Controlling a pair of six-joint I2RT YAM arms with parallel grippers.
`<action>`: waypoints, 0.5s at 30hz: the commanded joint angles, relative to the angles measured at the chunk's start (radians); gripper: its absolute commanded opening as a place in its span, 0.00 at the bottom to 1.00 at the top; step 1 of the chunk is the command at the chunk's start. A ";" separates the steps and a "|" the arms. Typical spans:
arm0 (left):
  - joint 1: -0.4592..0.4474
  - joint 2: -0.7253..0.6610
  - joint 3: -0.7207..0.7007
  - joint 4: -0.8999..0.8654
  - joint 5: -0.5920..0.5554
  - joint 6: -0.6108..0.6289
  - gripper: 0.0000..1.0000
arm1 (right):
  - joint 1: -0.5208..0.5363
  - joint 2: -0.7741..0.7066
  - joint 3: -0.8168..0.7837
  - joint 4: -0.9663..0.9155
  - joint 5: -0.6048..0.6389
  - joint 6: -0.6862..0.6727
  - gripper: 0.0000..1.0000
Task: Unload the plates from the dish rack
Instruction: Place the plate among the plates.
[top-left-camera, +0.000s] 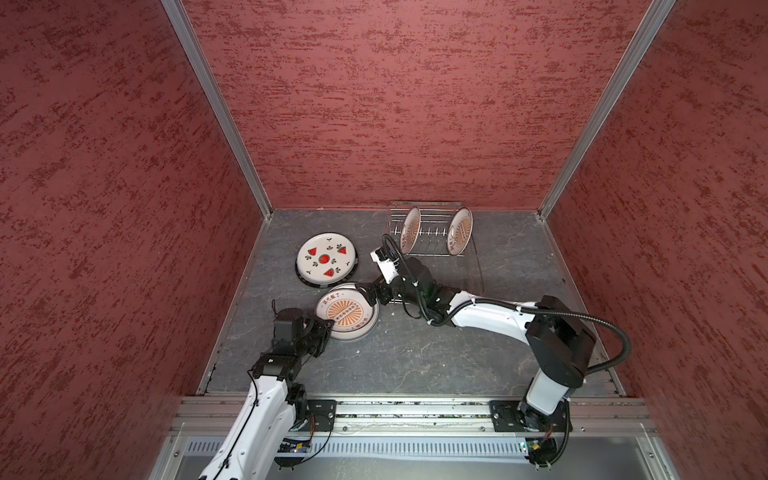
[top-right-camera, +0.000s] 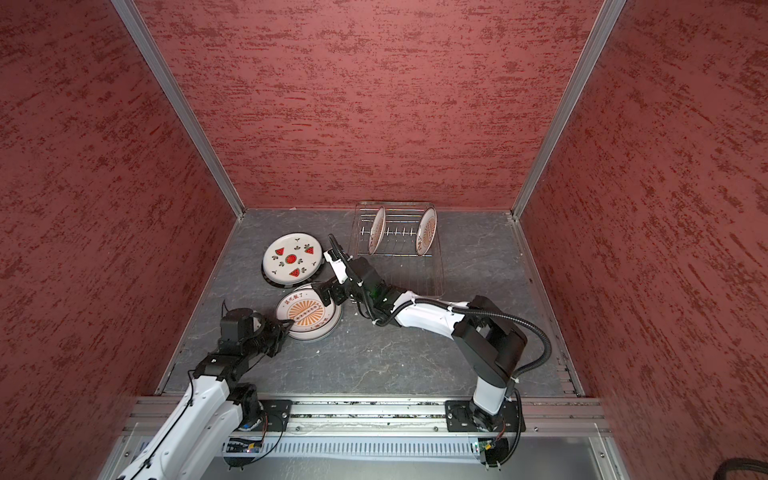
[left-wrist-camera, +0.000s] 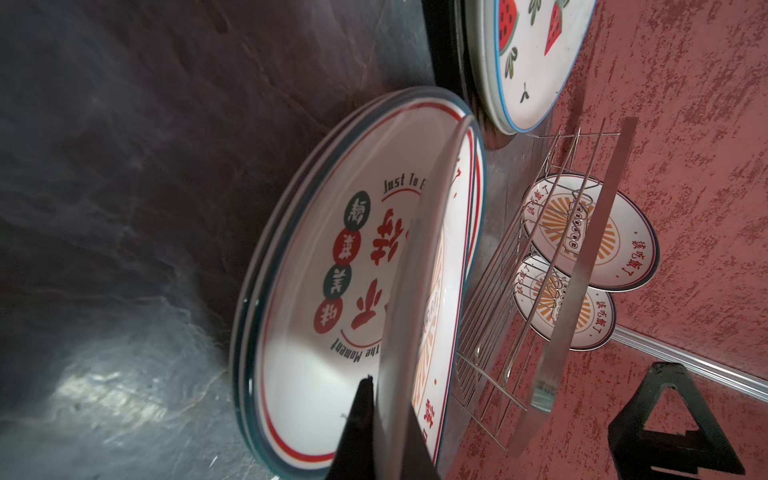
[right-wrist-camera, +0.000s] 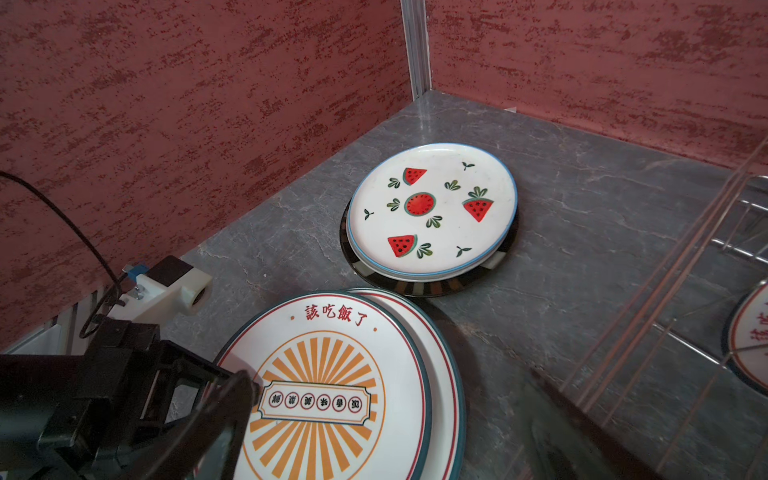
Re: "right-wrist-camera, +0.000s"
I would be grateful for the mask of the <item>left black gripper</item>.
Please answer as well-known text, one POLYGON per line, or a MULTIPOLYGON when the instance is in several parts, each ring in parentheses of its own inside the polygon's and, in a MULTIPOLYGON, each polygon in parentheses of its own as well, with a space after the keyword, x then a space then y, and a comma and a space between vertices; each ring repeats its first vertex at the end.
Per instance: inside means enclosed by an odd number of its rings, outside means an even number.
POLYGON ((1 357, 1 468, 114 478, 169 441, 180 387, 196 393, 230 372, 164 340, 156 324, 109 320, 81 356, 1 357))

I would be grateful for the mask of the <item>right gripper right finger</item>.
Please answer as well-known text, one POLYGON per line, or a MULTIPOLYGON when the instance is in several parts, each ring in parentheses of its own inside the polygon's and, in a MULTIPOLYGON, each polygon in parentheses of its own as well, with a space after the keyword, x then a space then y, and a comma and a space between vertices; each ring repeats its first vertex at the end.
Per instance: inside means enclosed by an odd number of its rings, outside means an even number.
POLYGON ((534 479, 657 479, 539 373, 520 369, 516 431, 534 479))

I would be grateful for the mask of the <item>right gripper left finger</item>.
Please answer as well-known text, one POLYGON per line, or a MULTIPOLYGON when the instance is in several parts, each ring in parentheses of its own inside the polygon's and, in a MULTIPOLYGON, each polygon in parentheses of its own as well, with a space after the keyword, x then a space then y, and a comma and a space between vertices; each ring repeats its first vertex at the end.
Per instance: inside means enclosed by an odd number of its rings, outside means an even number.
POLYGON ((236 372, 120 477, 233 478, 256 397, 257 385, 248 372, 236 372))

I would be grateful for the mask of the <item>floral pattern white plate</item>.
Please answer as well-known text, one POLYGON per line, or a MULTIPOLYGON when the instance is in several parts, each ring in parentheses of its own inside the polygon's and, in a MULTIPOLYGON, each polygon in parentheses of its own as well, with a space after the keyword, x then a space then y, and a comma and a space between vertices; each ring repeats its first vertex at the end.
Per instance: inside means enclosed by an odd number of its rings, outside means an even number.
POLYGON ((411 300, 372 287, 352 288, 396 317, 418 347, 431 389, 432 428, 423 479, 457 479, 466 446, 467 412, 458 364, 436 322, 411 300))

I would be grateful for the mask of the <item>orange sunburst plate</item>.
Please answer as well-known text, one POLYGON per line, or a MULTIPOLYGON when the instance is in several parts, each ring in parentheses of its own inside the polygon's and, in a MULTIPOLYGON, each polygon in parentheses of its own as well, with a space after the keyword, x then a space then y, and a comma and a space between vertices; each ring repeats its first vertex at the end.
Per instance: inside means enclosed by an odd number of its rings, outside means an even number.
POLYGON ((726 366, 748 387, 767 396, 767 281, 745 294, 721 335, 726 366))

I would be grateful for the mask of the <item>strawberry pattern white plate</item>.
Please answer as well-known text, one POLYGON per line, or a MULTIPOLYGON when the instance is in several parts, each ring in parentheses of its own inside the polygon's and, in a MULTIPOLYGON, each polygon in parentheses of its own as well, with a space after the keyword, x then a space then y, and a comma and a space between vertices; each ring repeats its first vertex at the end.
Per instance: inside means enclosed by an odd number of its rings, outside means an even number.
POLYGON ((359 184, 346 234, 360 260, 386 277, 444 280, 489 259, 509 233, 519 195, 496 156, 457 143, 400 152, 359 184))

